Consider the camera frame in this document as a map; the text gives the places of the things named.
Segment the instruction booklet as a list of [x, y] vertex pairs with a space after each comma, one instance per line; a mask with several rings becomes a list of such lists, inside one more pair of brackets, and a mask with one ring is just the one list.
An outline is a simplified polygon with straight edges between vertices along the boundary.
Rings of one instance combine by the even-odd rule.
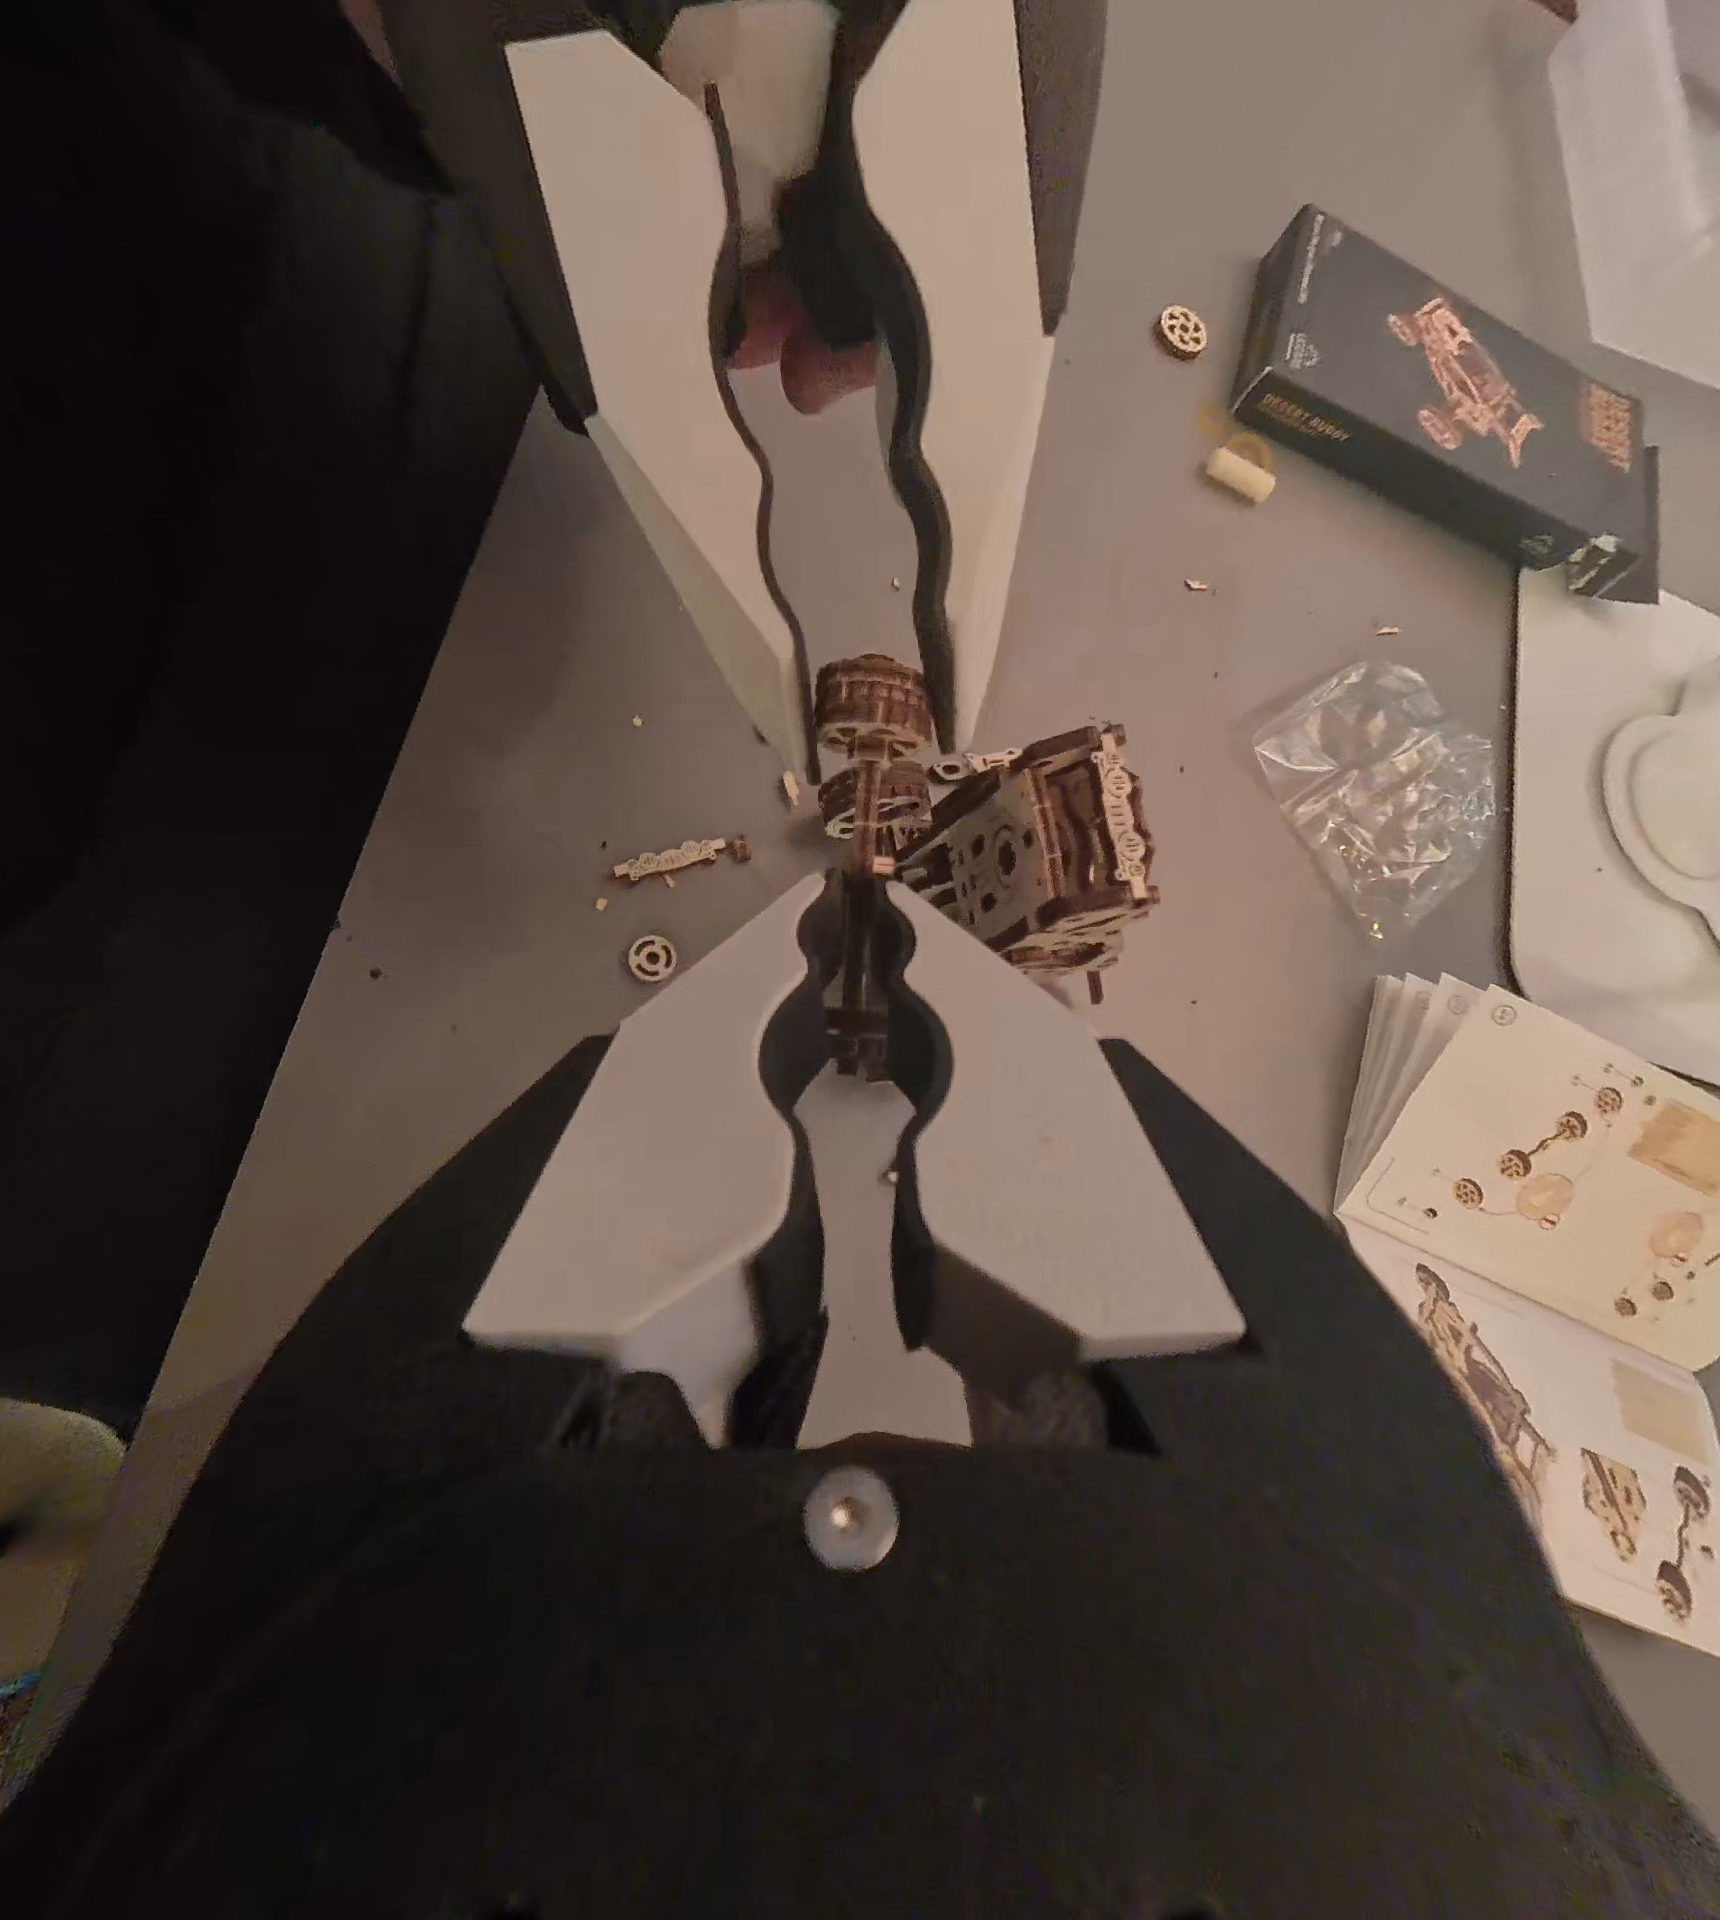
[[1568, 1603], [1720, 1660], [1720, 1098], [1503, 987], [1380, 973], [1333, 1211]]

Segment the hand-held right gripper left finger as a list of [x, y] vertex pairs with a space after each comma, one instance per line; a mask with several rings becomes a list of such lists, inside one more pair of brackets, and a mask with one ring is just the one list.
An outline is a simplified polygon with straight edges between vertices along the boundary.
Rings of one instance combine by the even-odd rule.
[[825, 1314], [825, 1227], [797, 1117], [828, 1065], [811, 877], [610, 1038], [463, 1317], [481, 1345], [619, 1373], [750, 1373]]

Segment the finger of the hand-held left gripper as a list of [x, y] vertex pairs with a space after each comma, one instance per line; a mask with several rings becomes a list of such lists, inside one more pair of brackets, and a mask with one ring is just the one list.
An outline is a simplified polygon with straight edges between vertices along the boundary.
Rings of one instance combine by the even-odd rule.
[[505, 62], [594, 386], [586, 432], [731, 698], [814, 782], [770, 468], [725, 375], [742, 197], [721, 87], [683, 95], [608, 31], [520, 40]]
[[835, 101], [843, 213], [887, 355], [882, 451], [915, 526], [940, 731], [989, 698], [1052, 345], [1011, 5], [901, 5]]

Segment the black model box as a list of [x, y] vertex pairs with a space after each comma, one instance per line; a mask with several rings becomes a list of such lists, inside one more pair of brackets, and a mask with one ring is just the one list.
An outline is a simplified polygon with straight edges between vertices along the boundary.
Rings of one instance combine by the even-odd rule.
[[1233, 420], [1569, 593], [1659, 601], [1659, 455], [1629, 398], [1301, 206], [1256, 268]]

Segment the person's left hand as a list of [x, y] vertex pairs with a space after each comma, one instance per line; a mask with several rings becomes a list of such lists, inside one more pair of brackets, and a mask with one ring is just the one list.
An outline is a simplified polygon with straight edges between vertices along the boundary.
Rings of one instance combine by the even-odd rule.
[[742, 325], [728, 369], [775, 369], [782, 398], [804, 417], [869, 392], [877, 380], [877, 345], [828, 345], [775, 258], [744, 271], [736, 317]]

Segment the clear plastic bag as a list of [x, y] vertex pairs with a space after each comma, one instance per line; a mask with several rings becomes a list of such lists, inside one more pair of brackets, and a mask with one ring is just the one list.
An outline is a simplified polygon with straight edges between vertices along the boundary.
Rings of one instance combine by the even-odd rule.
[[1251, 750], [1283, 825], [1380, 945], [1418, 927], [1494, 838], [1497, 743], [1409, 665], [1336, 670], [1262, 717]]

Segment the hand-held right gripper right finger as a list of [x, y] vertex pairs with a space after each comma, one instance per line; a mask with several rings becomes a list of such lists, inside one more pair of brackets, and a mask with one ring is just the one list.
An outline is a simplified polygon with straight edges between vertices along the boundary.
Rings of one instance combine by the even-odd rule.
[[1237, 1345], [1247, 1321], [1087, 1023], [903, 885], [882, 889], [908, 1348], [1111, 1365]]

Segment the clear plastic organiser box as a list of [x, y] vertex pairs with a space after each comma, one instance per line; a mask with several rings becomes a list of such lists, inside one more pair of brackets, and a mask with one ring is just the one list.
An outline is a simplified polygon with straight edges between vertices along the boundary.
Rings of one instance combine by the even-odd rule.
[[1546, 61], [1592, 342], [1720, 392], [1720, 2], [1583, 2]]

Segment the wooden buggy model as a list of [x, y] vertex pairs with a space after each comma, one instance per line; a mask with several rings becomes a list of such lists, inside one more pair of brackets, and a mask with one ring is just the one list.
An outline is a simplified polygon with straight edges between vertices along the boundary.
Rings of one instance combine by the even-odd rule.
[[985, 759], [933, 804], [896, 879], [1038, 982], [1104, 1001], [1127, 932], [1158, 907], [1157, 845], [1118, 723], [1051, 733]]

